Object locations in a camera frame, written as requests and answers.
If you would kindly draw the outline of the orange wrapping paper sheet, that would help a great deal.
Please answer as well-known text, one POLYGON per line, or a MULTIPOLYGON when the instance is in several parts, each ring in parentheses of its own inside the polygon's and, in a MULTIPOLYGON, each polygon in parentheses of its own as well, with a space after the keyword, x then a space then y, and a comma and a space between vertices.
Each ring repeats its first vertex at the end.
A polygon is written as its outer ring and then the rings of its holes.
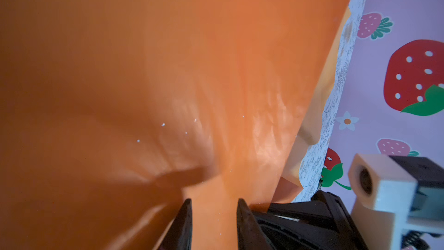
POLYGON ((349 1, 1 0, 1 248, 237 249, 349 1))

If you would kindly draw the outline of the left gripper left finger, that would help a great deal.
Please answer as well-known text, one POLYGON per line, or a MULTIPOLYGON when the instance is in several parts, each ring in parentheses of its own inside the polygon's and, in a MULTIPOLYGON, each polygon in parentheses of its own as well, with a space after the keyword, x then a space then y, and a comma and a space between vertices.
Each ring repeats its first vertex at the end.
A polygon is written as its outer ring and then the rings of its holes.
POLYGON ((192 200, 186 199, 158 250, 191 250, 193 237, 192 200))

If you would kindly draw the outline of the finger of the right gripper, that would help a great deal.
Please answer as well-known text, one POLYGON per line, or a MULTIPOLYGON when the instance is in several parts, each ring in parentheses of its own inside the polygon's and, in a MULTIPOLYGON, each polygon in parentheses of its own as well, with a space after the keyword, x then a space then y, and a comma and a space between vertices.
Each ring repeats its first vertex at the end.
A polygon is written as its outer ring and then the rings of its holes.
POLYGON ((272 250, 366 250, 340 197, 318 191, 310 201, 271 204, 253 216, 272 250))

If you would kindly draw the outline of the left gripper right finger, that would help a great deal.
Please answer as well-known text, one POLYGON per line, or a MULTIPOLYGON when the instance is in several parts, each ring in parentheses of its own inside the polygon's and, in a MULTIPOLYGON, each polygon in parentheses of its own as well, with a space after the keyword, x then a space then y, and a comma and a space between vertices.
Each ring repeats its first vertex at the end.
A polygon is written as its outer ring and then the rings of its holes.
POLYGON ((237 237, 239 250, 272 250, 244 199, 237 205, 237 237))

